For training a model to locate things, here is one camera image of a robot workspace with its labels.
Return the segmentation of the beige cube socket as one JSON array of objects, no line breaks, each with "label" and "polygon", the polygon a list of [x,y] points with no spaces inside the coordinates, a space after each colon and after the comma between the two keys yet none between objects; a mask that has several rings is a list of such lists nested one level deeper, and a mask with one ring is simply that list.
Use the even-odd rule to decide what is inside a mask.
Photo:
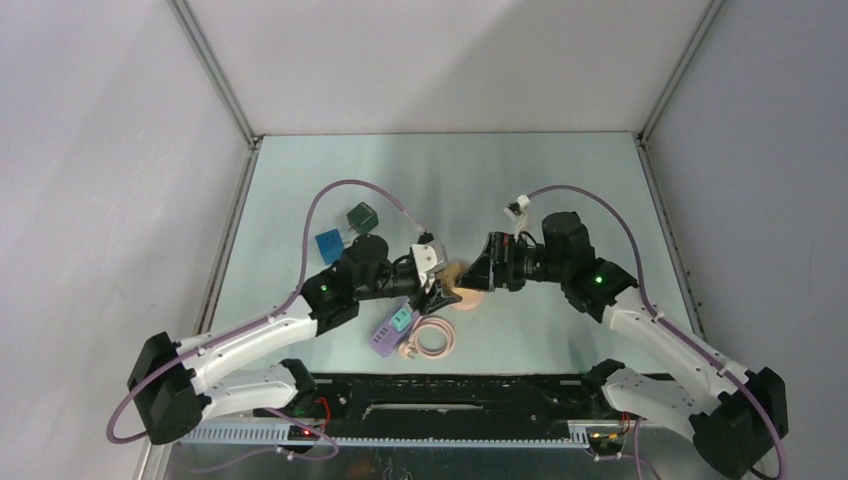
[{"label": "beige cube socket", "polygon": [[457,280],[466,271],[467,263],[452,262],[438,274],[438,279],[445,291],[456,292]]}]

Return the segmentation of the teal USB charger plug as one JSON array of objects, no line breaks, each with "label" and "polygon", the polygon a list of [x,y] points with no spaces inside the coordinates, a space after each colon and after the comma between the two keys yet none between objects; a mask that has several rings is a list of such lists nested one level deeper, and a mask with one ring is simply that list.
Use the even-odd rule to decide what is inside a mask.
[{"label": "teal USB charger plug", "polygon": [[390,325],[397,331],[405,331],[413,322],[413,312],[407,308],[398,309],[390,318]]}]

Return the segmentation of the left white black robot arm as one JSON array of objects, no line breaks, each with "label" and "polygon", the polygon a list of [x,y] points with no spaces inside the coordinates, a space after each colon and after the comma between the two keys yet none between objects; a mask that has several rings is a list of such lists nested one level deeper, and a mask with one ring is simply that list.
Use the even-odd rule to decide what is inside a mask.
[{"label": "left white black robot arm", "polygon": [[258,370],[248,364],[354,319],[365,300],[404,298],[421,314],[458,301],[439,278],[448,260],[432,234],[421,235],[394,261],[388,252],[383,238],[361,236],[270,314],[182,340],[165,332],[149,337],[127,382],[143,437],[169,444],[206,420],[264,408],[304,416],[315,406],[316,390],[301,361],[286,359]]}]

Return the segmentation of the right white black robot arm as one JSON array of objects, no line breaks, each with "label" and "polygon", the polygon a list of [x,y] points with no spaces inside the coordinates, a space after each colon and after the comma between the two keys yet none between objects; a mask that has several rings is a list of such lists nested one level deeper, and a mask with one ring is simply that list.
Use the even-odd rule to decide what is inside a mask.
[{"label": "right white black robot arm", "polygon": [[718,473],[732,479],[754,473],[788,433],[782,377],[768,367],[754,372],[673,325],[635,277],[596,255],[576,213],[548,215],[542,231],[541,244],[490,233],[458,285],[483,292],[519,291],[529,281],[559,285],[576,310],[640,345],[672,377],[657,381],[605,360],[582,379],[588,414],[634,413],[691,441]]}]

